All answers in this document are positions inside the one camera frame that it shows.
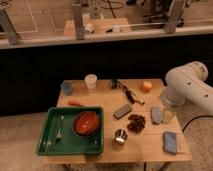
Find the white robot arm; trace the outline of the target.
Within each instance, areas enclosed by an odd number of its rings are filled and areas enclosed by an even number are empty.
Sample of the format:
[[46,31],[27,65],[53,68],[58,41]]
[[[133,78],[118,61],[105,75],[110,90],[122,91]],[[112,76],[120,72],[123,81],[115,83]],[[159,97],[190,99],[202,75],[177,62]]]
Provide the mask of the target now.
[[169,124],[176,110],[189,100],[208,114],[213,115],[213,87],[205,80],[208,68],[199,61],[187,63],[169,70],[165,76],[166,87],[162,90],[160,99],[164,105],[163,122]]

